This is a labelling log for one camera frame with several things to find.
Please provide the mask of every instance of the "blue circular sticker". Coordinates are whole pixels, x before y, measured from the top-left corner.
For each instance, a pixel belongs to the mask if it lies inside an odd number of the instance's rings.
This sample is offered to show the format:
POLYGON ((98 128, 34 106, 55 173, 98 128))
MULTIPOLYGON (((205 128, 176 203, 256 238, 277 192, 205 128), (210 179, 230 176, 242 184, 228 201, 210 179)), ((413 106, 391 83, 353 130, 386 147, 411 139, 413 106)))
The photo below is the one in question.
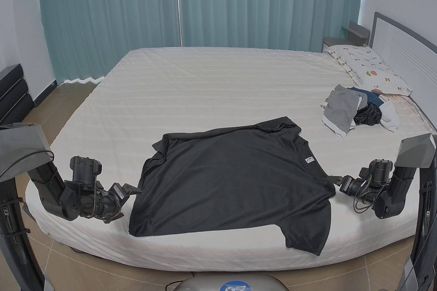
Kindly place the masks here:
POLYGON ((220 291, 252 291, 250 286, 242 281, 229 281, 224 284, 220 291))

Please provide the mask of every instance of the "white patterned pillow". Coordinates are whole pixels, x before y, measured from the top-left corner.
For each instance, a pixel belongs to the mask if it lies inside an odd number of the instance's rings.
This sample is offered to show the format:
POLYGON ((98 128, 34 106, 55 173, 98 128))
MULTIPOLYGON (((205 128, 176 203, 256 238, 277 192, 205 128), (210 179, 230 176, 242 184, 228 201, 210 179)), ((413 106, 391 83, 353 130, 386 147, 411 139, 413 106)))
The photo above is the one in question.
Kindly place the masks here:
POLYGON ((334 45, 326 50, 344 67, 359 88, 409 96, 410 88, 370 47, 334 45))

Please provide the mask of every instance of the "floor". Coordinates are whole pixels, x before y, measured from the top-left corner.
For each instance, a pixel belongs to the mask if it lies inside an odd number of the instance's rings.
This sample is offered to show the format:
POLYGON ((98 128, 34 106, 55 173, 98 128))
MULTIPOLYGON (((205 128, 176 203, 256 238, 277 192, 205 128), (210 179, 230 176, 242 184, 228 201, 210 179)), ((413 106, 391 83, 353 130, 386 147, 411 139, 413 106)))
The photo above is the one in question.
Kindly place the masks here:
MULTIPOLYGON (((38 108, 31 111, 25 122, 41 124, 51 144, 95 86, 91 82, 59 86, 38 108)), ((19 196, 25 197, 28 181, 27 174, 17 177, 19 196)), ((39 265, 48 274, 57 291, 158 291, 164 290, 164 286, 172 281, 192 276, 186 272, 131 267, 76 253, 42 233, 37 224, 24 213, 23 219, 25 226, 31 230, 30 243, 39 265)), ((278 278, 290 291, 395 290, 412 243, 413 237, 410 237, 351 261, 310 269, 265 273, 278 278)), ((19 290, 3 255, 0 255, 0 280, 1 290, 19 290)))

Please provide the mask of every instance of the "gray cloth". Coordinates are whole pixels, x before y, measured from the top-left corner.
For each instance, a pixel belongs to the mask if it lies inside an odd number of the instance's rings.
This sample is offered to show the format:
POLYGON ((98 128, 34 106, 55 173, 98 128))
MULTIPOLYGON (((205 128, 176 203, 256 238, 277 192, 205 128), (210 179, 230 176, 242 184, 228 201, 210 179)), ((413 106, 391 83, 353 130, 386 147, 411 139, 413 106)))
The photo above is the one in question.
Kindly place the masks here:
POLYGON ((344 138, 354 124, 353 117, 357 114, 357 110, 366 106, 365 93, 337 85, 326 99, 322 120, 336 135, 344 138))

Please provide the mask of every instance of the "bed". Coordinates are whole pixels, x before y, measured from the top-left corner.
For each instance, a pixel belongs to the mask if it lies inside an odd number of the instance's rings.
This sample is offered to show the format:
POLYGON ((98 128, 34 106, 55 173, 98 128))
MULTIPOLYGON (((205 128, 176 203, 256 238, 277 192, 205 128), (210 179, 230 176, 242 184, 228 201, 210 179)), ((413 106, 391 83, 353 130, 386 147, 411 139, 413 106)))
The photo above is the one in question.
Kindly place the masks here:
MULTIPOLYGON (((417 85, 423 84, 425 76, 417 67, 413 69, 421 72, 420 79, 407 79, 407 83, 414 100, 435 122, 435 107, 425 102, 437 92, 437 67, 432 66, 437 49, 431 49, 434 56, 423 56, 417 37, 384 18, 375 15, 373 48, 395 71, 396 57, 402 56, 400 43, 407 47, 405 52, 422 62, 421 67, 428 62, 432 69, 426 74, 431 76, 427 90, 421 91, 417 85)), ((337 84, 353 86, 354 82, 326 53, 251 48, 134 50, 74 112, 51 148, 64 179, 71 178, 70 157, 91 157, 102 163, 98 179, 109 188, 113 182, 136 185, 144 161, 155 153, 151 145, 164 133, 251 125, 288 116, 302 128, 301 136, 309 141, 326 173, 356 177, 360 168, 375 158, 395 160, 403 138, 433 131, 410 98, 390 96, 401 124, 397 133, 381 125, 360 125, 343 140, 321 121, 320 103, 337 84)), ((169 271, 268 271, 337 263, 413 235, 418 186, 416 176, 402 214, 385 220, 376 218, 372 210, 356 214, 352 199, 337 188, 337 195, 330 200, 330 234, 319 257, 287 249, 284 236, 274 225, 136 238, 128 233, 134 197, 123 207, 125 217, 108 225, 85 218, 68 222, 48 214, 32 182, 26 202, 44 233, 109 260, 169 271)))

